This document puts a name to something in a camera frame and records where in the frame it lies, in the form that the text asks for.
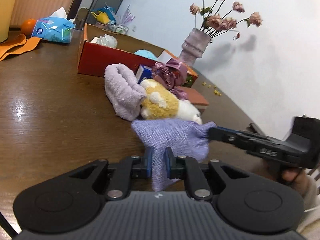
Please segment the person right hand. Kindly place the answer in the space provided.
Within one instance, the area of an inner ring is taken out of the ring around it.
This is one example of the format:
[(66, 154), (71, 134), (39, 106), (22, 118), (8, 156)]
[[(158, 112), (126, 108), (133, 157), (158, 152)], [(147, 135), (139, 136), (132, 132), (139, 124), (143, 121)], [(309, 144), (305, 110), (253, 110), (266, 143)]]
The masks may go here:
[(307, 174), (302, 169), (290, 169), (285, 170), (282, 173), (282, 178), (289, 182), (289, 185), (299, 192), (301, 195), (304, 195), (309, 187), (309, 180)]

